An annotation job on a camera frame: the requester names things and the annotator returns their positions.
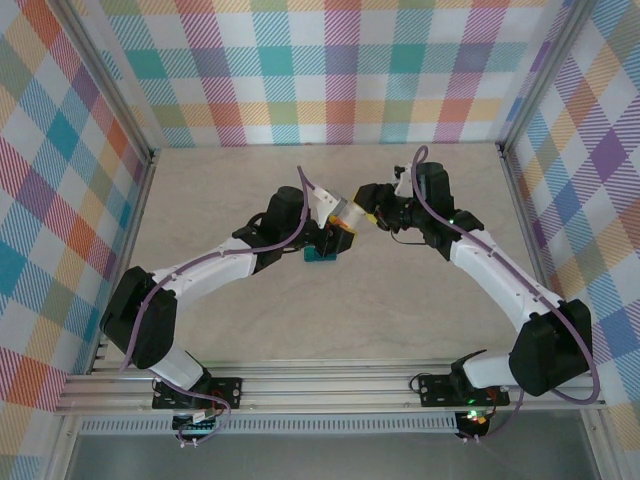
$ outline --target black mounting bracket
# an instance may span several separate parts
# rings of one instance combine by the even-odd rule
[[[205,395],[226,400],[231,406],[231,410],[240,408],[242,399],[242,378],[239,377],[208,377],[199,381],[191,390]],[[176,392],[171,387],[162,382],[155,382],[153,385],[153,401],[151,408],[154,410],[179,410],[183,408],[201,410],[214,407],[209,400],[196,399]]]
[[[509,405],[509,394],[500,387],[492,387],[497,393],[496,405]],[[486,389],[475,389],[464,398],[454,388],[449,375],[420,375],[418,377],[420,404],[423,407],[493,407],[494,401]]]

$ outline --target cable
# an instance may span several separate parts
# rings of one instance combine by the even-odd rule
[[[302,167],[300,165],[298,165],[298,174],[300,175],[300,179],[302,180],[302,191],[303,191],[303,193],[305,191],[305,188],[304,188],[305,185],[307,187],[309,187],[311,190],[315,190],[316,189],[316,186],[309,181],[307,176],[302,171]]]
[[[391,238],[393,238],[396,242],[398,242],[400,245],[427,245],[427,242],[401,242],[400,240],[398,240],[396,238],[396,236],[394,235],[393,232],[389,232],[391,233]]]
[[[258,220],[262,220],[265,212],[256,213],[253,217],[249,219],[247,222],[247,227],[253,227]]]
[[[499,425],[498,428],[496,428],[494,431],[487,433],[484,436],[484,438],[493,437],[498,432],[503,431],[507,425],[509,425],[510,423],[513,423],[513,421],[518,416],[518,412],[520,412],[520,409],[522,408],[522,404],[523,403],[524,403],[524,390],[521,388],[520,389],[520,396],[518,397],[518,400],[516,401],[516,406],[513,409],[513,412],[511,412],[511,415],[509,415],[509,417],[505,420],[505,422],[502,425]]]
[[[569,333],[571,334],[573,339],[578,344],[578,348],[580,348],[580,351],[582,352],[582,355],[584,356],[585,360],[587,361],[589,369],[591,370],[591,375],[593,377],[593,391],[591,392],[591,395],[586,399],[570,397],[569,395],[566,395],[566,394],[558,391],[557,389],[553,389],[552,392],[554,394],[556,394],[558,397],[562,398],[563,400],[566,400],[566,401],[571,402],[571,403],[575,403],[577,405],[589,405],[589,404],[595,402],[598,399],[598,397],[600,396],[600,377],[598,375],[598,370],[597,370],[595,362],[593,360],[593,356],[591,355],[591,352],[589,352],[589,348],[587,347],[587,345],[584,342],[584,340],[582,340],[582,338],[580,337],[580,334],[577,332],[575,327],[573,325],[571,325],[571,322],[567,319],[567,317],[565,317],[564,314],[560,310],[558,310],[558,308],[555,305],[553,305],[553,303],[551,303],[544,296],[542,296],[542,293],[537,288],[535,288],[535,286],[533,286],[524,276],[522,276],[520,274],[520,272],[518,272],[507,261],[507,259],[505,259],[498,252],[493,251],[492,248],[489,247],[489,245],[484,243],[482,240],[477,238],[475,235],[463,230],[462,228],[460,228],[459,226],[457,226],[455,224],[449,223],[445,218],[440,216],[427,203],[424,195],[420,191],[420,185],[418,184],[418,164],[424,162],[427,159],[428,155],[429,155],[429,148],[426,145],[422,145],[416,151],[416,153],[415,153],[415,155],[413,157],[413,162],[411,164],[411,183],[413,185],[413,191],[415,192],[416,197],[418,198],[418,200],[420,201],[420,203],[422,204],[424,209],[429,213],[429,215],[431,215],[433,218],[435,218],[437,221],[439,221],[443,225],[446,225],[447,227],[449,227],[452,230],[456,231],[457,233],[462,235],[462,237],[469,239],[470,241],[472,241],[473,243],[478,245],[480,248],[482,248],[486,252],[490,252],[496,258],[496,260],[498,260],[498,262],[509,273],[511,273],[511,275],[513,275],[516,278],[516,280],[518,280],[525,288],[527,288],[527,290],[529,290],[529,292],[531,294],[535,295],[536,297],[539,297],[540,303],[542,303],[545,307],[547,307],[549,310],[551,310],[551,312],[553,312],[553,314],[556,317],[558,317],[558,319],[562,322],[562,324],[565,326],[565,328],[569,331]]]
[[[413,382],[415,382],[416,378],[418,378],[421,375],[431,375],[430,373],[418,373],[416,375],[414,375],[413,377],[411,377],[411,380],[409,380],[409,390],[411,390],[413,393],[417,393],[418,395],[420,394],[419,390],[416,390],[415,388],[413,388]]]
[[[138,340],[138,334],[140,333],[140,325],[142,324],[142,317],[144,316],[144,312],[146,312],[147,308],[149,308],[149,303],[151,303],[151,300],[153,299],[153,296],[164,286],[166,285],[175,275],[181,275],[182,273],[184,273],[185,271],[187,271],[188,269],[202,263],[205,262],[207,260],[210,260],[212,258],[217,258],[217,257],[223,257],[225,255],[245,255],[245,254],[257,254],[257,253],[264,253],[264,252],[270,252],[273,250],[277,250],[279,248],[283,248],[285,246],[287,246],[289,243],[291,243],[291,241],[293,241],[299,234],[300,232],[302,232],[302,229],[304,228],[305,222],[307,221],[307,217],[309,215],[309,194],[307,191],[307,187],[309,188],[313,188],[315,189],[315,185],[313,185],[308,179],[307,177],[305,177],[304,172],[302,171],[302,168],[300,166],[297,167],[298,169],[298,175],[300,176],[300,182],[302,183],[302,195],[303,195],[303,200],[304,200],[304,204],[302,207],[302,212],[300,214],[300,223],[298,224],[298,227],[296,228],[296,230],[289,236],[287,237],[285,240],[275,244],[275,245],[271,245],[268,247],[259,247],[259,248],[243,248],[243,249],[237,249],[237,250],[226,250],[224,252],[221,251],[215,251],[215,252],[209,252],[205,255],[202,255],[198,258],[195,258],[193,260],[191,260],[190,262],[185,263],[184,265],[182,265],[181,267],[177,268],[175,271],[173,271],[172,273],[170,273],[169,275],[167,275],[166,277],[164,277],[162,280],[160,280],[155,287],[153,287],[151,289],[151,291],[147,294],[147,296],[145,297],[145,299],[142,301],[142,303],[140,304],[140,308],[138,310],[138,314],[136,315],[136,319],[133,323],[133,328],[131,330],[131,336],[129,338],[129,344],[127,346],[127,351],[125,353],[125,357],[124,360],[122,361],[122,364],[120,365],[120,368],[118,369],[118,372],[122,373],[131,363],[131,357],[133,355],[133,351],[135,350],[135,346]],[[194,398],[201,398],[203,400],[210,400],[212,402],[217,402],[220,403],[222,405],[225,406],[225,408],[227,409],[228,414],[226,415],[225,419],[219,423],[219,425],[213,430],[211,431],[211,433],[207,434],[206,436],[204,436],[203,438],[200,439],[200,443],[207,441],[209,438],[211,438],[213,435],[216,434],[216,432],[218,430],[220,430],[231,418],[231,407],[229,405],[229,403],[224,400],[223,398],[219,398],[219,397],[215,397],[212,395],[204,395],[201,393],[195,393],[195,392],[190,392],[188,390],[185,390],[182,387],[179,387],[177,385],[174,385],[173,383],[171,383],[170,381],[166,380],[166,379],[162,379],[162,381],[169,387],[171,387],[173,390],[175,390],[178,393],[182,393],[183,395],[188,395]],[[183,442],[184,444],[184,440],[182,438],[182,431],[178,430],[178,438],[180,439],[181,442]]]

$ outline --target metal vent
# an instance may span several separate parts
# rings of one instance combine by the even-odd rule
[[[232,418],[225,434],[454,433],[453,413],[261,415]],[[171,417],[85,417],[83,435],[170,434]]]

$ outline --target teal block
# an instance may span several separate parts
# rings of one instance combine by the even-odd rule
[[[157,50],[129,50],[127,58],[139,79],[167,78],[167,72]]]
[[[390,73],[420,73],[425,45],[393,45]]]
[[[338,255],[335,253],[327,255],[326,257],[320,256],[315,247],[304,247],[304,261],[305,262],[334,262],[337,260]]]
[[[263,75],[293,75],[291,47],[258,47]]]

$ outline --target plaid wallpaper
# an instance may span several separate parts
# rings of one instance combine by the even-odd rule
[[[588,301],[594,355],[640,478],[640,0],[600,0],[516,147],[556,291]]]
[[[88,355],[143,163],[44,0],[0,2],[0,478]]]
[[[147,133],[193,147],[496,140],[572,0],[73,3]]]

